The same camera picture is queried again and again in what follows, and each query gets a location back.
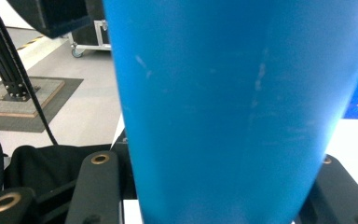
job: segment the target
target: metal stand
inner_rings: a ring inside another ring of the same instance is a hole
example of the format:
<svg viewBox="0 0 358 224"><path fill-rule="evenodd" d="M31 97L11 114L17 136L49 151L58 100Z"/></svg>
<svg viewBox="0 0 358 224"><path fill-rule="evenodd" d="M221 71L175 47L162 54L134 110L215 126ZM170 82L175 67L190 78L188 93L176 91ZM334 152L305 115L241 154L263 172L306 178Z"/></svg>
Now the metal stand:
<svg viewBox="0 0 358 224"><path fill-rule="evenodd" d="M95 34L96 34L96 38L97 38L97 43L96 45L87 45L87 44L79 44L76 42L76 38L74 37L74 34L69 34L69 42L71 43L71 48L72 48L72 56L74 56L75 58L81 58L83 56L83 51L85 49L97 49L97 50L110 50L111 46L110 44L107 44L106 41L108 41L107 39L103 38L103 34L102 34L102 30L104 32L107 31L107 22L105 20L102 21L94 21L94 27L95 27Z"/></svg>
<svg viewBox="0 0 358 224"><path fill-rule="evenodd" d="M18 98L22 101L29 99L29 93L21 79L21 73L25 74L25 69L0 18L0 78L9 96L6 99Z"/></svg>

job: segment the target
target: blue cylinder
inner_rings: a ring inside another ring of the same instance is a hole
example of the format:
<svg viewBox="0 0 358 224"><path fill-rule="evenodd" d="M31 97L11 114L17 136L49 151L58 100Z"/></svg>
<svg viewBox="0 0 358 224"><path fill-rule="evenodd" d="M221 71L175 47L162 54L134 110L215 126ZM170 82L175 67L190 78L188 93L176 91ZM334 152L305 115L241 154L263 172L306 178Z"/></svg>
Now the blue cylinder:
<svg viewBox="0 0 358 224"><path fill-rule="evenodd" d="M104 0L145 224L290 223L358 77L358 0Z"/></svg>

